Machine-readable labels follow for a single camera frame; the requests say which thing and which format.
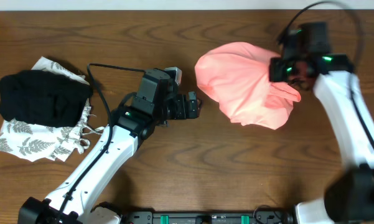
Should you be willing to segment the pink cloth garment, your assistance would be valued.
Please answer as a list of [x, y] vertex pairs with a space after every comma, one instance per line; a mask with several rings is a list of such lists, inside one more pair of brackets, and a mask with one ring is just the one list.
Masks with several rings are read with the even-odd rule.
[[232, 123], [278, 129], [301, 95], [286, 82], [269, 80], [270, 60], [275, 57], [279, 54], [246, 42], [222, 45], [197, 60], [197, 86]]

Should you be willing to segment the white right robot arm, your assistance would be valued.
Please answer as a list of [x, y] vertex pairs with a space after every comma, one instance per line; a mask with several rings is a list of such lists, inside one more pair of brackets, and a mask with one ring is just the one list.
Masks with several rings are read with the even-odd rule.
[[307, 83], [327, 113], [344, 166], [321, 198], [294, 207], [294, 222], [374, 221], [374, 122], [354, 64], [331, 52], [325, 22], [286, 27], [278, 43], [282, 53], [270, 60], [269, 80]]

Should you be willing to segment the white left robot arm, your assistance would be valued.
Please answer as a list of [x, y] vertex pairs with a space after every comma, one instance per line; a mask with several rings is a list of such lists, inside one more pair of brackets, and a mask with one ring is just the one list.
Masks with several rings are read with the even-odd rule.
[[28, 198], [18, 223], [121, 223], [121, 212], [109, 203], [96, 203], [109, 181], [156, 127], [167, 126], [170, 119], [199, 117], [196, 93], [178, 92], [181, 77], [177, 67], [143, 71], [138, 91], [108, 112], [108, 125], [86, 158], [44, 200]]

